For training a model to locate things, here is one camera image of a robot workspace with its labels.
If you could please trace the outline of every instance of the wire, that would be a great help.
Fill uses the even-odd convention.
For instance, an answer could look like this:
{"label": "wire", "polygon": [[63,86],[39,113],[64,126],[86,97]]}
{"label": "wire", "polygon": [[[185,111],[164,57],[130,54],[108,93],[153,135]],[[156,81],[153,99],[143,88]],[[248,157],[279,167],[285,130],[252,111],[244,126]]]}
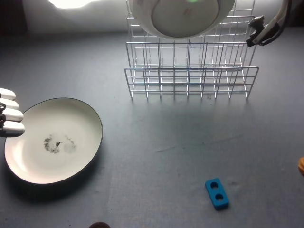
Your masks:
{"label": "wire", "polygon": [[259,45],[261,45],[261,46],[267,45],[267,44],[271,43],[272,41],[276,40],[282,34],[282,32],[285,29],[287,22],[289,20],[291,6],[292,6],[292,0],[288,0],[285,19],[284,19],[282,25],[280,26],[280,30],[272,38],[266,40],[265,42],[261,42]]}

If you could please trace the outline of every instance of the blue rectangular object with holes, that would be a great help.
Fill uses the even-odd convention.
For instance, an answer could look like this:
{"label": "blue rectangular object with holes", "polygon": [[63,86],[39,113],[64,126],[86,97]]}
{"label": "blue rectangular object with holes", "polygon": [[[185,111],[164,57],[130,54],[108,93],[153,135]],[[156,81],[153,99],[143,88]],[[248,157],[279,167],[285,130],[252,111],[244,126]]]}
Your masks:
{"label": "blue rectangular object with holes", "polygon": [[219,178],[206,181],[205,187],[215,210],[221,210],[228,207],[229,200]]}

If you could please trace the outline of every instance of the orange object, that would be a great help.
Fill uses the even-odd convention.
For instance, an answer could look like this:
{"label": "orange object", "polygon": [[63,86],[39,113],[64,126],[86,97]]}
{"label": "orange object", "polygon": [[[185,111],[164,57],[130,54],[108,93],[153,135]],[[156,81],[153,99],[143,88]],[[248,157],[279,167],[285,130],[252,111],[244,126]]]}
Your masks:
{"label": "orange object", "polygon": [[299,160],[299,171],[304,175],[304,157]]}

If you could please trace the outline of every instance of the bright light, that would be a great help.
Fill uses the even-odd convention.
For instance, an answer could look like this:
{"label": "bright light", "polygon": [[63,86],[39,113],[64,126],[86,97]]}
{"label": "bright light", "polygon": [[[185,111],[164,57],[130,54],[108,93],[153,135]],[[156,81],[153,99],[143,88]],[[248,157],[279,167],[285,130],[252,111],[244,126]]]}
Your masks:
{"label": "bright light", "polygon": [[99,0],[49,0],[50,3],[61,9],[80,8],[93,1]]}

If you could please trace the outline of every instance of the plate rim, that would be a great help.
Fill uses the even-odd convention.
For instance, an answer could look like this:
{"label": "plate rim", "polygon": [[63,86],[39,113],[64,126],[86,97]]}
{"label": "plate rim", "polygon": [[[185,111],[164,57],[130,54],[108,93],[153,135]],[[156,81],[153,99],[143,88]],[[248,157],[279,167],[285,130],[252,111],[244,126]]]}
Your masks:
{"label": "plate rim", "polygon": [[102,131],[102,132],[101,132],[101,139],[100,139],[99,146],[98,146],[98,148],[97,148],[97,150],[96,150],[94,156],[93,156],[92,159],[90,160],[90,162],[89,162],[87,165],[85,165],[81,170],[79,170],[77,173],[73,174],[72,176],[67,177],[67,178],[65,178],[65,179],[62,179],[62,180],[59,180],[59,181],[53,181],[53,182],[48,182],[48,183],[36,183],[36,182],[31,182],[31,181],[25,180],[24,178],[21,178],[21,177],[20,177],[19,175],[17,175],[17,174],[14,172],[14,170],[10,167],[10,165],[9,165],[9,163],[8,163],[8,161],[7,161],[7,158],[6,158],[6,153],[5,153],[5,145],[6,145],[6,140],[7,140],[7,137],[6,137],[6,138],[5,138],[5,141],[4,141],[4,157],[5,157],[5,162],[6,162],[7,166],[9,167],[10,171],[12,171],[16,177],[18,177],[19,179],[21,179],[21,180],[23,180],[23,181],[26,181],[27,183],[37,184],[37,185],[48,185],[48,184],[60,183],[60,182],[66,181],[66,180],[68,180],[68,179],[70,179],[70,178],[73,178],[74,176],[78,175],[80,172],[82,172],[86,167],[88,167],[88,166],[92,163],[92,161],[93,161],[94,158],[96,157],[97,152],[98,152],[98,150],[99,150],[99,148],[100,148],[100,145],[101,145],[101,143],[102,143],[102,141],[103,141],[103,137],[104,137],[104,127],[103,127],[103,123],[102,123],[102,121],[101,121],[101,118],[100,118],[99,114],[97,113],[97,111],[96,111],[91,105],[89,105],[88,103],[86,103],[86,102],[84,102],[84,101],[82,101],[82,100],[79,100],[79,99],[76,99],[76,98],[71,98],[71,97],[56,97],[56,98],[51,98],[51,99],[41,101],[41,102],[39,102],[39,103],[37,103],[37,104],[31,106],[30,108],[28,108],[26,111],[24,111],[24,112],[22,112],[22,113],[23,113],[23,114],[26,113],[29,109],[31,109],[31,108],[35,107],[36,105],[39,105],[39,104],[41,104],[41,103],[43,103],[43,102],[47,102],[47,101],[51,101],[51,100],[56,100],[56,99],[70,99],[70,100],[76,100],[76,101],[82,102],[82,103],[88,105],[88,106],[96,113],[96,115],[98,116],[98,119],[99,119],[99,121],[100,121],[100,124],[101,124],[101,131]]}

